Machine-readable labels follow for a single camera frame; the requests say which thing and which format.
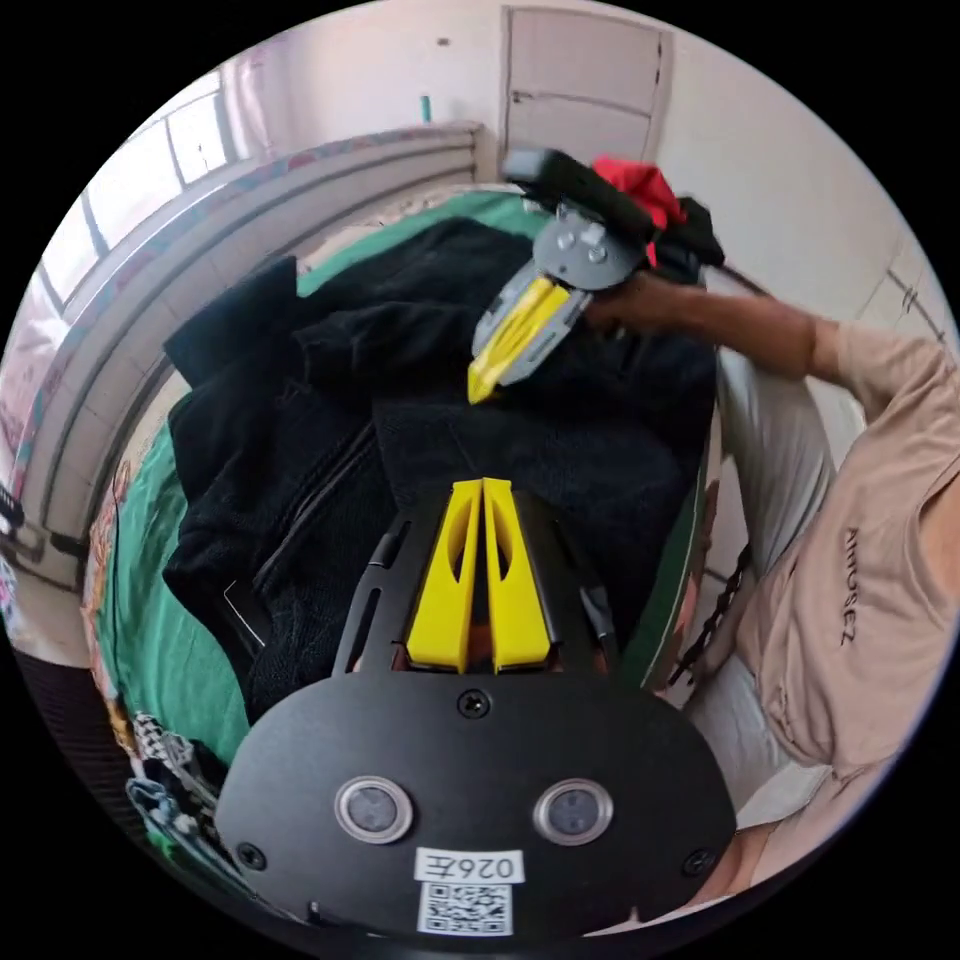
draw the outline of window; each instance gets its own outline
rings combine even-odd
[[[42,262],[50,283],[61,301],[79,286],[98,260],[97,248],[83,209],[83,198],[77,197],[57,227],[43,253]]]
[[[140,224],[193,184],[236,162],[222,87],[219,70],[191,83],[97,171],[41,258],[58,311]]]
[[[180,189],[161,122],[128,140],[90,181],[87,195],[96,228],[112,250]]]
[[[187,183],[195,183],[227,162],[214,97],[195,100],[167,122],[173,152]]]

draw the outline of printed number label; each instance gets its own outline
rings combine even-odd
[[[523,851],[469,853],[417,847],[413,879],[418,883],[523,883]]]

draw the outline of hand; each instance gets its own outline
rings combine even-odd
[[[647,333],[670,326],[678,316],[685,288],[649,273],[635,273],[613,290],[599,293],[587,308],[587,323],[608,332],[617,327]]]

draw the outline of windowsill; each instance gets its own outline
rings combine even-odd
[[[84,277],[64,307],[63,319],[69,326],[72,326],[96,296],[97,291],[144,243],[162,230],[171,220],[181,216],[205,197],[210,196],[211,193],[253,172],[266,162],[269,161],[263,158],[241,160],[238,163],[232,163],[227,167],[216,170],[202,180],[191,184],[180,196],[164,204],[156,213],[147,217]]]

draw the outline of screw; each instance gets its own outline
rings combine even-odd
[[[699,877],[716,863],[717,856],[712,850],[694,850],[683,861],[683,874],[686,877]]]
[[[480,690],[468,690],[460,694],[457,709],[468,720],[479,720],[490,712],[490,698]]]
[[[267,858],[252,843],[241,843],[237,845],[237,859],[248,870],[267,869]]]

